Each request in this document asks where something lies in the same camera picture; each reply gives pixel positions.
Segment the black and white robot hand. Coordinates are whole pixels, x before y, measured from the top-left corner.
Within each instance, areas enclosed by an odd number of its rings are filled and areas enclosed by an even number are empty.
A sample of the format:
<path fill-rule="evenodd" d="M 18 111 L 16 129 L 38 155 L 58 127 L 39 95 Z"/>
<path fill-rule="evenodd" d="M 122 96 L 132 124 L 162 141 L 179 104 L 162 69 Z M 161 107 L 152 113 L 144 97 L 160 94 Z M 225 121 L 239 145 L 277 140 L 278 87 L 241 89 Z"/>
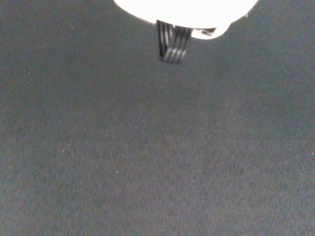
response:
<path fill-rule="evenodd" d="M 180 63 L 191 38 L 212 40 L 246 17 L 257 0 L 115 0 L 130 15 L 157 27 L 159 58 Z"/>

